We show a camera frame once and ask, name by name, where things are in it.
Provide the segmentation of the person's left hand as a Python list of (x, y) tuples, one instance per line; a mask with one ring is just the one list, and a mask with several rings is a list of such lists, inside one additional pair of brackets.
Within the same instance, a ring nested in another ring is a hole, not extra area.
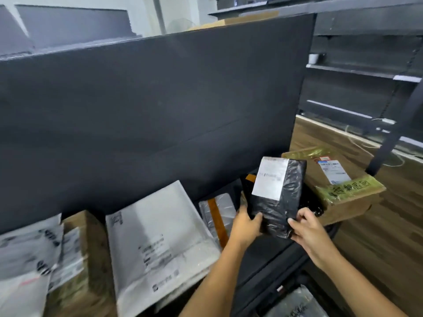
[(261, 224), (247, 224), (247, 215), (249, 215), (247, 207), (240, 206), (233, 221), (228, 241), (228, 245), (236, 245), (242, 251), (246, 251), (261, 234)]

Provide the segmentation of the person's right hand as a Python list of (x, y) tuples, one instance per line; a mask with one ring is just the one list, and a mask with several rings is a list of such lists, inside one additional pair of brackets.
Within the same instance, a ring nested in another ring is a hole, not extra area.
[(325, 270), (330, 259), (339, 252), (325, 228), (309, 208), (301, 208), (298, 211), (295, 220), (299, 221), (300, 218), (306, 219), (305, 231), (293, 231), (291, 238), (303, 247), (318, 268)]

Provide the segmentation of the black plastic parcel white label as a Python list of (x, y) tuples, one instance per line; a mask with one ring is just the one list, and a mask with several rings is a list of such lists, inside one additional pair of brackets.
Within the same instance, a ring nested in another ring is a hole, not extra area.
[(289, 239), (299, 210), (307, 162), (264, 156), (260, 162), (247, 211), (250, 217), (262, 214), (261, 233)]

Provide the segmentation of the person's right forearm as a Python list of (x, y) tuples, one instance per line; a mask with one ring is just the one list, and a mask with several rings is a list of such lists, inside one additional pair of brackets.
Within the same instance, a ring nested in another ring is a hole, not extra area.
[(314, 264), (334, 283), (356, 317), (408, 317), (365, 278), (337, 249), (318, 255)]

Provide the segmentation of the person's left forearm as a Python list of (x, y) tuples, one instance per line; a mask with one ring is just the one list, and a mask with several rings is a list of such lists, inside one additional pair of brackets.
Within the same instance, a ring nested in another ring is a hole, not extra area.
[(230, 317), (244, 242), (229, 241), (178, 317)]

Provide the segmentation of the grey parcel with orange tape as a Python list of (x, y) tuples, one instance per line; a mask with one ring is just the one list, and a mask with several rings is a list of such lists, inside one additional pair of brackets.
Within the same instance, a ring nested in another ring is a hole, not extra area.
[(237, 211), (230, 194), (224, 193), (199, 202), (200, 215), (221, 250), (229, 241)]

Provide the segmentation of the cardboard box with green tape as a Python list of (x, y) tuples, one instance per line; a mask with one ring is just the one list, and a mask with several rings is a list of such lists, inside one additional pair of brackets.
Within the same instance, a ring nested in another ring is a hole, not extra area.
[(307, 162), (304, 183), (323, 205), (323, 226), (365, 214), (381, 201), (386, 187), (334, 148), (317, 146), (282, 154)]

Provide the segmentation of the grey plastic mailer bag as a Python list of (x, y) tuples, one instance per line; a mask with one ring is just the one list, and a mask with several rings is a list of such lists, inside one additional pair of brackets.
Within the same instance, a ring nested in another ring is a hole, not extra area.
[(263, 317), (329, 317), (307, 287), (301, 285)]

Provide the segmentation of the large white mailer bag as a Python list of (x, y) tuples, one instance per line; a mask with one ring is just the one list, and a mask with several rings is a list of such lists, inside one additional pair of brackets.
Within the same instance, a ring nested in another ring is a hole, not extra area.
[(180, 181), (105, 217), (118, 317), (160, 310), (204, 278), (220, 249)]

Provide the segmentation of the large black partition board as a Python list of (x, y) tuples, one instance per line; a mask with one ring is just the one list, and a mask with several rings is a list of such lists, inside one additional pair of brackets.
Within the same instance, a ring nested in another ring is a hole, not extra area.
[(0, 234), (199, 200), (289, 150), (315, 14), (0, 60)]

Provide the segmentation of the black metal shelving rack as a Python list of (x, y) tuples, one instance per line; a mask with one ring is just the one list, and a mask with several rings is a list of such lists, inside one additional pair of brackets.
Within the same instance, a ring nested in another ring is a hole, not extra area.
[(299, 113), (342, 129), (368, 169), (423, 163), (423, 0), (216, 0), (217, 19), (314, 13)]

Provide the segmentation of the brown cardboard box white label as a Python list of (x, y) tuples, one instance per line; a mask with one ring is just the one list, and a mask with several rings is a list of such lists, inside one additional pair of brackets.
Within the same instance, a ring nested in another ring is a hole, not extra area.
[(87, 210), (62, 223), (62, 253), (43, 317), (118, 317), (104, 225)]

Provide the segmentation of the flat brown cardboard sheet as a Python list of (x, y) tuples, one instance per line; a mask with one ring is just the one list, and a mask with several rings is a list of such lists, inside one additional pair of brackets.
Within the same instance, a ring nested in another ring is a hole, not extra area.
[(192, 27), (188, 29), (188, 31), (210, 29), (214, 27), (229, 26), (234, 24), (243, 24), (243, 23), (251, 22), (251, 21), (267, 20), (270, 18), (275, 18), (278, 15), (279, 15), (278, 11), (270, 11), (270, 12), (259, 13), (259, 14), (250, 14), (245, 16), (226, 18), (226, 19), (215, 21), (213, 23), (208, 23), (201, 26)]

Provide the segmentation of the white printed mailer bag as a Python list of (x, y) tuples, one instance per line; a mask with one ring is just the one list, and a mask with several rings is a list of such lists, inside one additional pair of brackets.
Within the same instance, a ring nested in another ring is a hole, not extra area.
[(0, 234), (0, 317), (43, 317), (63, 235), (61, 214)]

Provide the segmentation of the grey panel board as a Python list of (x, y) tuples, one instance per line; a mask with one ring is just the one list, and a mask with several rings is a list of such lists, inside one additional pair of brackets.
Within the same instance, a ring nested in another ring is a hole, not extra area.
[(17, 5), (35, 48), (134, 37), (126, 10)]

